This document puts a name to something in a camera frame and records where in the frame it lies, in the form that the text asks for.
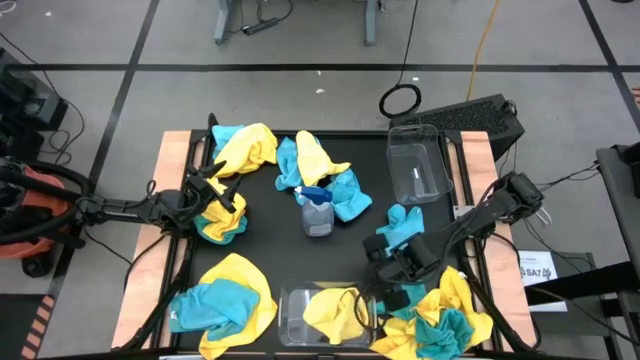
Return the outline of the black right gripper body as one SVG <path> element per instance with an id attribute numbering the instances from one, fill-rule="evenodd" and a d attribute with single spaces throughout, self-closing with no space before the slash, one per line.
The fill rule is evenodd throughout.
<path id="1" fill-rule="evenodd" d="M 414 235 L 390 253 L 384 235 L 378 235 L 381 263 L 377 268 L 380 280 L 389 283 L 419 283 L 435 273 L 445 263 L 452 237 L 442 234 Z"/>

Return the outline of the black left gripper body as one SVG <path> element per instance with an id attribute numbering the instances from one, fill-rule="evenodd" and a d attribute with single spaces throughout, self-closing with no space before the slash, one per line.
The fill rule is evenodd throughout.
<path id="1" fill-rule="evenodd" d="M 183 195 L 185 197 L 185 211 L 205 209 L 212 201 L 218 200 L 221 193 L 209 182 L 197 176 L 195 167 L 187 168 Z"/>

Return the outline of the blue microfiber towel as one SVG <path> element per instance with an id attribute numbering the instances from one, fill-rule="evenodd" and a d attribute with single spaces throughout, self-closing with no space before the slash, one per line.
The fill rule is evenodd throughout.
<path id="1" fill-rule="evenodd" d="M 169 330 L 208 331 L 211 340 L 225 338 L 246 327 L 259 300 L 255 290 L 231 280 L 199 284 L 171 300 Z"/>
<path id="2" fill-rule="evenodd" d="M 230 141 L 230 139 L 241 129 L 243 125 L 213 125 L 211 133 L 215 141 L 215 147 L 212 154 L 212 159 L 215 160 L 222 149 Z"/>
<path id="3" fill-rule="evenodd" d="M 295 141 L 288 137 L 282 139 L 276 150 L 277 165 L 280 174 L 276 177 L 275 187 L 278 191 L 303 185 L 298 167 L 298 151 Z"/>
<path id="4" fill-rule="evenodd" d="M 332 194 L 334 213 L 342 222 L 354 220 L 373 203 L 372 198 L 362 192 L 351 169 L 332 175 L 325 189 Z"/>
<path id="5" fill-rule="evenodd" d="M 376 230 L 377 235 L 383 235 L 387 241 L 385 248 L 388 254 L 414 235 L 422 234 L 424 216 L 420 207 L 413 207 L 409 212 L 400 205 L 393 205 L 387 212 L 388 224 Z"/>
<path id="6" fill-rule="evenodd" d="M 385 303 L 383 301 L 378 301 L 376 303 L 376 311 L 378 315 L 390 315 L 405 321 L 409 321 L 415 316 L 414 308 L 426 296 L 426 288 L 422 284 L 402 285 L 401 288 L 406 292 L 409 304 L 402 309 L 389 312 L 385 308 Z"/>

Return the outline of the teal microfiber towel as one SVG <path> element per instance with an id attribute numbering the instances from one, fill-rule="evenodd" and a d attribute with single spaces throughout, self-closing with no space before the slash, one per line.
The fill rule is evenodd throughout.
<path id="1" fill-rule="evenodd" d="M 416 317 L 416 356 L 430 360 L 452 360 L 467 348 L 473 335 L 465 315 L 456 309 L 444 309 L 439 322 L 432 326 Z"/>
<path id="2" fill-rule="evenodd" d="M 215 227 L 220 225 L 220 222 L 212 222 L 200 215 L 194 219 L 194 225 L 197 233 L 203 239 L 215 245 L 227 245 L 231 243 L 237 235 L 246 231 L 248 220 L 245 216 L 241 216 L 230 230 L 222 230 L 219 233 L 215 232 Z"/>

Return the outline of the spray bottle with blue head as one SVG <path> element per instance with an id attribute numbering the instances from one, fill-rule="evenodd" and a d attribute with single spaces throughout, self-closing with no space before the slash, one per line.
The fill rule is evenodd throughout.
<path id="1" fill-rule="evenodd" d="M 325 237 L 333 231 L 333 195 L 320 187 L 299 186 L 295 193 L 305 199 L 302 205 L 302 225 L 309 237 Z"/>

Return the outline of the clear plastic basket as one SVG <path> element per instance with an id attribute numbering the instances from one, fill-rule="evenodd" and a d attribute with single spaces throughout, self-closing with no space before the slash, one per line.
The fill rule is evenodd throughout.
<path id="1" fill-rule="evenodd" d="M 366 300 L 361 295 L 368 307 L 369 324 L 365 326 L 365 333 L 355 339 L 346 340 L 340 345 L 330 345 L 322 333 L 303 320 L 303 312 L 315 294 L 328 288 L 350 287 L 355 285 L 347 282 L 293 282 L 284 285 L 281 289 L 278 315 L 281 342 L 290 347 L 369 347 L 376 339 L 376 307 L 374 301 Z"/>
<path id="2" fill-rule="evenodd" d="M 451 191 L 441 141 L 438 130 L 429 124 L 389 130 L 386 155 L 400 204 L 432 203 Z"/>

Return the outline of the white paper label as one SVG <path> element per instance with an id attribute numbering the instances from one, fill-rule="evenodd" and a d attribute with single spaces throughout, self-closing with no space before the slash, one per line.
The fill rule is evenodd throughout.
<path id="1" fill-rule="evenodd" d="M 550 252 L 519 250 L 520 273 L 524 286 L 535 285 L 558 278 L 555 264 Z M 552 302 L 541 305 L 530 305 L 532 313 L 566 313 L 565 302 Z"/>

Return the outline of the black perforated computer case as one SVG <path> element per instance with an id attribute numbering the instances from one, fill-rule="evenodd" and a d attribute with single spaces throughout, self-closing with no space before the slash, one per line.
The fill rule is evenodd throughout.
<path id="1" fill-rule="evenodd" d="M 517 115 L 513 101 L 495 94 L 392 119 L 390 128 L 429 124 L 440 131 L 486 132 L 498 160 L 525 133 Z"/>

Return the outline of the grey desk leg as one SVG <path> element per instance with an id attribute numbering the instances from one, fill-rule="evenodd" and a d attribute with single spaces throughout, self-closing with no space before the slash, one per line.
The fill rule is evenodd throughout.
<path id="1" fill-rule="evenodd" d="M 376 9 L 377 0 L 364 0 L 365 40 L 367 46 L 376 42 Z"/>
<path id="2" fill-rule="evenodd" d="M 218 13 L 214 30 L 214 42 L 221 45 L 229 33 L 228 25 L 231 21 L 236 0 L 217 0 Z"/>

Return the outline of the black power strip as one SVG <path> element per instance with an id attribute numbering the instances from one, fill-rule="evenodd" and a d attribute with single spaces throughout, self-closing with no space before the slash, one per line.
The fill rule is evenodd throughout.
<path id="1" fill-rule="evenodd" d="M 270 28 L 276 26 L 279 22 L 280 22 L 280 20 L 278 18 L 271 18 L 271 19 L 268 19 L 268 20 L 261 21 L 261 22 L 255 24 L 255 25 L 243 26 L 241 28 L 241 31 L 245 35 L 251 36 L 251 35 L 257 34 L 259 32 L 262 32 L 264 30 L 270 29 Z"/>

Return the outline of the orange and black vacuum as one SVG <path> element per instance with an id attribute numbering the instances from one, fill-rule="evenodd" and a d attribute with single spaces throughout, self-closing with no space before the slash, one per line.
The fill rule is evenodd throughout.
<path id="1" fill-rule="evenodd" d="M 0 260 L 18 259 L 24 274 L 39 278 L 51 271 L 56 245 L 82 248 L 72 231 L 76 202 L 90 190 L 84 175 L 64 166 L 0 157 Z"/>

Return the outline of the black equipment box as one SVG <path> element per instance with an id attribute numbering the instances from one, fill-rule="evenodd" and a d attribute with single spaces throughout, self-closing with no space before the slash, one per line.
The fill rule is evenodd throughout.
<path id="1" fill-rule="evenodd" d="M 0 47 L 0 157 L 35 159 L 42 132 L 57 131 L 68 103 Z"/>

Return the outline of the black orange striped ramp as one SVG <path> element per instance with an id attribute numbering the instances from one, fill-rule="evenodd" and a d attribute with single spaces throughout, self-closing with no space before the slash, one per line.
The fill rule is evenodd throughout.
<path id="1" fill-rule="evenodd" d="M 0 360 L 35 360 L 55 306 L 40 294 L 0 294 Z"/>

